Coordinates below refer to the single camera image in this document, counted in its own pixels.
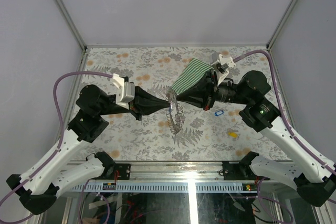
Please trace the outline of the blue key tag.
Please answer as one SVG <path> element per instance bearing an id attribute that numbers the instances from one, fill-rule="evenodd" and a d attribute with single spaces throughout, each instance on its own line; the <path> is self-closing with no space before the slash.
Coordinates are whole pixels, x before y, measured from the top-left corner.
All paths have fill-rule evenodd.
<path id="1" fill-rule="evenodd" d="M 220 116 L 220 115 L 223 115 L 224 114 L 224 111 L 223 110 L 219 110 L 219 111 L 216 111 L 214 113 L 215 116 Z"/>

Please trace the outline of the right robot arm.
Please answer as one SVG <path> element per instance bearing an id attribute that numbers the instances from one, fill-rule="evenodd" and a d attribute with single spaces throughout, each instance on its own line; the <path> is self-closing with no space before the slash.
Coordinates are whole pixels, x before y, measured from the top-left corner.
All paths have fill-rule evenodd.
<path id="1" fill-rule="evenodd" d="M 205 111 L 216 101 L 245 105 L 239 113 L 242 121 L 273 141 L 293 164 L 282 164 L 249 152 L 239 162 L 240 175 L 245 179 L 255 175 L 270 178 L 294 189 L 307 203 L 320 207 L 335 192 L 335 163 L 307 141 L 298 143 L 295 140 L 298 133 L 285 125 L 279 109 L 265 98 L 270 89 L 260 71 L 249 71 L 234 84 L 228 79 L 218 83 L 216 73 L 210 70 L 195 85 L 179 94 L 177 100 Z"/>

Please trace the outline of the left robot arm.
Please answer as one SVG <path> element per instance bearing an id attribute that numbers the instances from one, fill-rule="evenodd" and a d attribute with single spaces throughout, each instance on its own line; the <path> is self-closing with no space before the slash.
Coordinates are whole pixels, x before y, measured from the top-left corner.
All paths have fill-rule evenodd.
<path id="1" fill-rule="evenodd" d="M 110 179 L 116 176 L 116 163 L 104 151 L 97 152 L 83 164 L 68 170 L 62 168 L 82 149 L 94 142 L 109 123 L 104 115 L 131 113 L 137 120 L 170 103 L 138 86 L 131 86 L 132 97 L 125 108 L 117 105 L 117 95 L 108 95 L 96 85 L 87 85 L 76 101 L 79 111 L 68 123 L 60 141 L 24 174 L 12 174 L 6 182 L 16 190 L 23 207 L 33 215 L 48 210 L 66 191 L 90 179 Z"/>

